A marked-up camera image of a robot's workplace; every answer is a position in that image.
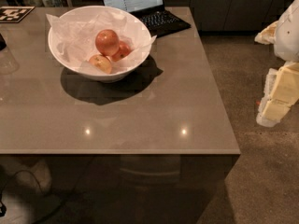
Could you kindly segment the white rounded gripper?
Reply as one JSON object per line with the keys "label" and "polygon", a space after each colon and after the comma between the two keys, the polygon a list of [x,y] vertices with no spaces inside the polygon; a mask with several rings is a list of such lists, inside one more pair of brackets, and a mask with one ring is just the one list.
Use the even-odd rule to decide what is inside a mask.
{"label": "white rounded gripper", "polygon": [[274,127],[299,100],[299,0],[294,0],[280,16],[254,41],[274,44],[275,54],[285,62],[278,70],[270,68],[264,84],[256,121],[264,127]]}

